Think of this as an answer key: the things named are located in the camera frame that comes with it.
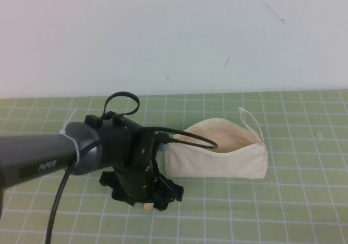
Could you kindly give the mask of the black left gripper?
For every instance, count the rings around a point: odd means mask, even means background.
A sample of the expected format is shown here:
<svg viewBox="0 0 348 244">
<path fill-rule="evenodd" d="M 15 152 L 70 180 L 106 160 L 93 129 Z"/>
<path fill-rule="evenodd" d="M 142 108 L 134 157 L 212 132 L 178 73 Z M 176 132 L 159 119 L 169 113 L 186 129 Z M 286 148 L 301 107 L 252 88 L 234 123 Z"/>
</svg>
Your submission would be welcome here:
<svg viewBox="0 0 348 244">
<path fill-rule="evenodd" d="M 170 203 L 183 199 L 184 187 L 165 177 L 157 162 L 150 162 L 142 170 L 111 168 L 102 172 L 99 183 L 112 189 L 111 197 L 116 201 L 133 207 L 152 203 L 154 209 L 164 211 Z"/>
</svg>

